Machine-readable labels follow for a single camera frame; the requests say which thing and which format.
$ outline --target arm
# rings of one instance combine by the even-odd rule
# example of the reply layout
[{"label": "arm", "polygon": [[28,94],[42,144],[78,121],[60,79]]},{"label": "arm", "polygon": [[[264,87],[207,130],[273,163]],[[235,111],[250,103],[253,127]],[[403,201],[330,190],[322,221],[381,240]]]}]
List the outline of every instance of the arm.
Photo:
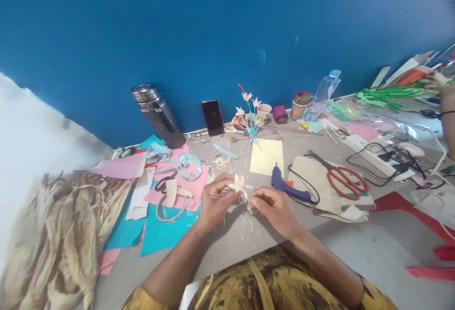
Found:
[{"label": "arm", "polygon": [[283,237],[298,248],[302,260],[317,279],[344,306],[355,307],[362,302],[364,286],[360,276],[299,223],[286,193],[262,187],[251,194],[250,201]]},{"label": "arm", "polygon": [[[441,112],[453,110],[455,110],[455,85],[441,90]],[[443,115],[441,121],[449,156],[455,158],[455,113]]]},{"label": "arm", "polygon": [[234,183],[234,178],[223,173],[213,183],[204,187],[201,210],[196,223],[142,284],[144,290],[156,301],[168,306],[179,306],[185,287],[202,253],[204,238],[223,220],[229,206],[237,199],[235,191],[221,197],[220,192],[229,183]]}]

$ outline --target red scissors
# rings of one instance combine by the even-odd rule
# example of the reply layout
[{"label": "red scissors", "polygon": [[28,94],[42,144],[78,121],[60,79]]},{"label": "red scissors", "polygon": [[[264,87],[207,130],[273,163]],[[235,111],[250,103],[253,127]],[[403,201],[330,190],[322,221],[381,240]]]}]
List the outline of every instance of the red scissors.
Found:
[{"label": "red scissors", "polygon": [[[325,166],[327,168],[327,170],[328,170],[327,179],[330,182],[330,185],[332,186],[332,188],[335,189],[335,191],[338,194],[340,194],[341,196],[343,196],[347,199],[356,201],[356,200],[360,199],[361,192],[368,192],[370,190],[370,186],[368,185],[366,180],[362,176],[360,176],[358,173],[356,173],[355,171],[352,171],[351,169],[347,169],[344,167],[335,167],[335,166],[329,164],[328,162],[324,161],[321,157],[319,157],[319,155],[314,153],[314,151],[308,150],[308,152],[309,152],[309,156],[314,157],[316,160],[321,162],[321,164],[323,166]],[[357,177],[359,179],[359,181],[357,183],[360,182],[360,186],[357,185],[356,182],[352,181],[349,177],[347,177],[343,171]],[[332,178],[335,178],[341,184],[343,184],[346,188],[348,188],[350,191],[352,191],[352,193],[354,193],[354,196],[341,192],[341,190],[339,190],[337,185],[333,182]]]}]

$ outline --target thermos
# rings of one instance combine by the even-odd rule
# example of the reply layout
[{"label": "thermos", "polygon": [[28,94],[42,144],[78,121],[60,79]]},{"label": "thermos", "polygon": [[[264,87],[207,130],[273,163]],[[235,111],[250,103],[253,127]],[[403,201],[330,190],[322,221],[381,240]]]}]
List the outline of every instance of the thermos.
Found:
[{"label": "thermos", "polygon": [[164,145],[170,149],[177,149],[185,144],[185,136],[155,86],[141,84],[133,87],[131,93],[139,104],[141,112],[158,132]]}]

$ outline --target white wall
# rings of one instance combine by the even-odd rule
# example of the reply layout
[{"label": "white wall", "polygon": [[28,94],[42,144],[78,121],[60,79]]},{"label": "white wall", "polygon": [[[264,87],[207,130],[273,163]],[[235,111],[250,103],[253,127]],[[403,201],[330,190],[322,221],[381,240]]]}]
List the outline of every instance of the white wall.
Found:
[{"label": "white wall", "polygon": [[44,173],[90,167],[112,148],[0,73],[0,274],[14,220]]}]

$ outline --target glue gun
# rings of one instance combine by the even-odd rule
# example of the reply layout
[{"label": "glue gun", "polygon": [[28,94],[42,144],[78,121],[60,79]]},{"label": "glue gun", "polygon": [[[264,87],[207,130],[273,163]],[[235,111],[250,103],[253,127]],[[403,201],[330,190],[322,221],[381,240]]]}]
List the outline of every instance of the glue gun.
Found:
[{"label": "glue gun", "polygon": [[308,191],[299,191],[290,187],[286,184],[285,181],[283,181],[281,178],[281,170],[278,168],[277,164],[275,164],[275,167],[273,167],[272,171],[272,187],[274,187],[276,190],[283,191],[300,201],[311,201],[311,194]]}]

